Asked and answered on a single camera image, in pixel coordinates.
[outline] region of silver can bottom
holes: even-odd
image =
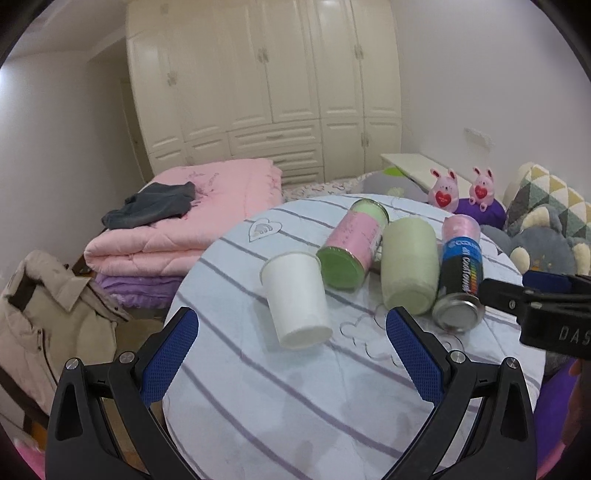
[[[433,306],[433,320],[451,332],[472,330],[484,318],[485,309],[477,297],[469,293],[450,293]]]

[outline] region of heart logo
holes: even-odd
[[[248,238],[251,242],[278,233],[283,228],[279,222],[271,222],[268,218],[259,218],[248,231]]]
[[[443,193],[441,190],[435,194],[435,199],[441,208],[445,208],[452,202],[452,196],[449,193]]]
[[[476,185],[474,188],[474,193],[476,193],[476,196],[482,200],[484,197],[486,197],[486,195],[488,195],[488,190],[484,187],[481,187],[480,185]]]

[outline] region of pink can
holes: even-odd
[[[324,283],[338,290],[361,286],[388,222],[388,212],[380,203],[355,202],[318,250]]]

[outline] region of gray cloth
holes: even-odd
[[[107,213],[102,222],[110,230],[135,228],[164,218],[182,217],[191,209],[195,185],[163,185],[151,183],[125,201],[125,206]]]

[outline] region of striped tablecloth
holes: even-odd
[[[391,220],[420,215],[441,235],[443,210],[367,195]],[[431,412],[385,336],[379,276],[354,294],[327,290],[330,341],[291,352],[279,346],[259,280],[268,258],[316,252],[359,196],[298,200],[246,220],[207,249],[181,285],[171,315],[194,309],[199,335],[164,399],[170,434],[202,477],[214,480],[377,480],[391,468]],[[480,242],[485,277],[521,283],[506,255]],[[474,361],[514,356],[532,404],[544,353],[519,344],[513,317],[490,310],[472,331],[451,336],[422,327]],[[474,400],[442,466],[460,453],[475,418]]]

